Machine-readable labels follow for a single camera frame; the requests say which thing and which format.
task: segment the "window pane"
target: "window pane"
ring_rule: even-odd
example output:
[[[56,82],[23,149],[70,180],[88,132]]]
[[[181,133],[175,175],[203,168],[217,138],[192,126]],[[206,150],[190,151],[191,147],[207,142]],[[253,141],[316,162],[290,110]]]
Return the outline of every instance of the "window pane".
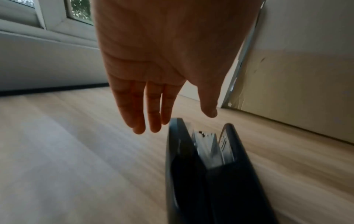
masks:
[[[70,0],[74,17],[91,21],[90,0]]]
[[[10,0],[34,8],[33,0]]]

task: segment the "black stapler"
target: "black stapler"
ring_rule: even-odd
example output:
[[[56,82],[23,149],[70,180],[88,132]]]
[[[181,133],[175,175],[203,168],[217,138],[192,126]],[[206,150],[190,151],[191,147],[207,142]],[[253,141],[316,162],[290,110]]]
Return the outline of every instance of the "black stapler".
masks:
[[[217,141],[171,119],[166,199],[169,224],[278,223],[231,124]]]

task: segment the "finger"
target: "finger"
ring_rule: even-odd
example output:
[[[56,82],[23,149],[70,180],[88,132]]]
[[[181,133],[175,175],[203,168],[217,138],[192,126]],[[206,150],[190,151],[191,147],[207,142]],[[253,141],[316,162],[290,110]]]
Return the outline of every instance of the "finger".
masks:
[[[198,94],[200,98],[200,107],[205,115],[208,117],[216,117],[218,111],[218,99],[220,95],[221,85],[209,85],[198,87]]]
[[[132,99],[134,116],[136,118],[136,126],[133,128],[134,133],[142,134],[145,131],[144,119],[144,89],[146,82],[135,81],[132,84]]]
[[[162,92],[162,104],[161,104],[162,124],[168,124],[170,122],[173,104],[182,86],[183,85],[180,86],[165,85]]]
[[[161,129],[161,115],[160,115],[160,98],[164,85],[148,82],[146,88],[147,96],[147,115],[150,124],[150,130],[154,133]]]
[[[108,74],[108,79],[113,92],[113,96],[123,120],[129,127],[134,128],[136,126],[136,119],[134,117],[131,93],[132,81],[119,79],[110,74]]]

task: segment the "skin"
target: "skin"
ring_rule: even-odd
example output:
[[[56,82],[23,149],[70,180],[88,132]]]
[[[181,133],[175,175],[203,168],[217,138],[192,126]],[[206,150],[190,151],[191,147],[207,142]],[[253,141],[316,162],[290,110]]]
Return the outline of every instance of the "skin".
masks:
[[[201,110],[216,117],[221,85],[261,0],[91,0],[108,80],[119,111],[136,134],[170,121],[188,80]]]

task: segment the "light wood floor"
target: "light wood floor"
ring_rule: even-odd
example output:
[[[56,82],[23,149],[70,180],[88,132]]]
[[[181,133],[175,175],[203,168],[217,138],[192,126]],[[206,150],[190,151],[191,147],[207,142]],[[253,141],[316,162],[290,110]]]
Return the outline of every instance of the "light wood floor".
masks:
[[[354,146],[184,97],[173,116],[233,123],[281,223],[354,223]],[[108,88],[0,98],[0,223],[167,223],[166,137],[133,134]]]

